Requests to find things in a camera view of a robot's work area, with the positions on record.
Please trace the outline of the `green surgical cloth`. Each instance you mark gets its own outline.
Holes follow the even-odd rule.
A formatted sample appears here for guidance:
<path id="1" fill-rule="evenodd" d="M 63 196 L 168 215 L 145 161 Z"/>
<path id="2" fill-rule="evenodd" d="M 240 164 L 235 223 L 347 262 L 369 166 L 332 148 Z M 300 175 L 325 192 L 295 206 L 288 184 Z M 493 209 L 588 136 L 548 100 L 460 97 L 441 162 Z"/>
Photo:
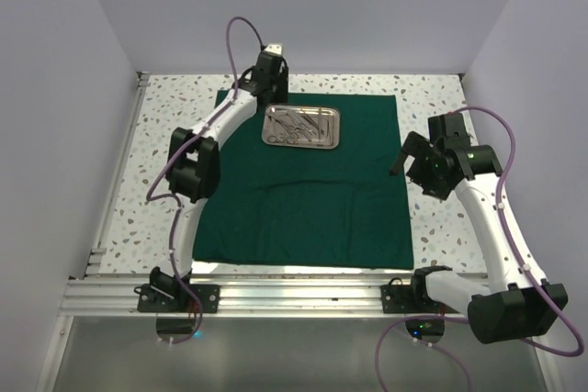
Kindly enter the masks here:
<path id="1" fill-rule="evenodd" d="M 194 259 L 411 269 L 407 188 L 389 173 L 401 147 L 395 97 L 292 94 L 288 101 L 337 109 L 338 146 L 270 146 L 262 116 L 248 119 L 220 150 L 221 180 L 200 216 Z"/>

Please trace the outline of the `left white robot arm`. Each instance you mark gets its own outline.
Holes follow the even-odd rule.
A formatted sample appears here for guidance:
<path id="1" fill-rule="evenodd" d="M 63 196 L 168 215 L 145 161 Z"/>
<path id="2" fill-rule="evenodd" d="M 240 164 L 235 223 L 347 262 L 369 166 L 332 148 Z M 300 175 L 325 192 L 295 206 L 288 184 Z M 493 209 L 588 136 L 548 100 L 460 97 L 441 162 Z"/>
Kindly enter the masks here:
<path id="1" fill-rule="evenodd" d="M 167 262 L 154 268 L 150 286 L 170 311 L 185 309 L 196 297 L 187 285 L 192 246 L 175 237 L 182 215 L 188 214 L 187 233 L 193 236 L 204 206 L 221 179 L 221 148 L 245 121 L 273 104 L 288 102 L 288 63 L 283 47 L 273 43 L 258 54 L 256 63 L 237 78 L 232 89 L 209 116 L 189 129 L 172 133 L 168 160 L 146 199 L 172 198 L 177 204 L 167 244 Z"/>

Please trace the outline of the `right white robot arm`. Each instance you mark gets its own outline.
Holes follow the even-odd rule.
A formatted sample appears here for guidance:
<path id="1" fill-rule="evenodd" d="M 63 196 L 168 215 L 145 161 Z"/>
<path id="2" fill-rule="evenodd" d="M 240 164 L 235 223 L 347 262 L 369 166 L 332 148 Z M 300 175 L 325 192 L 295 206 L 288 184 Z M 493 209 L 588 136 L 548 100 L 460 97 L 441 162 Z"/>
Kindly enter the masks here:
<path id="1" fill-rule="evenodd" d="M 429 266 L 414 271 L 405 294 L 392 286 L 389 296 L 423 312 L 446 305 L 467 318 L 482 343 L 546 334 L 568 295 L 563 285 L 550 283 L 520 229 L 503 229 L 514 216 L 499 186 L 505 173 L 494 149 L 472 144 L 459 113 L 430 117 L 428 131 L 427 137 L 409 133 L 390 174 L 404 172 L 424 195 L 440 201 L 457 196 L 481 247 L 488 281 L 474 283 L 445 265 Z"/>

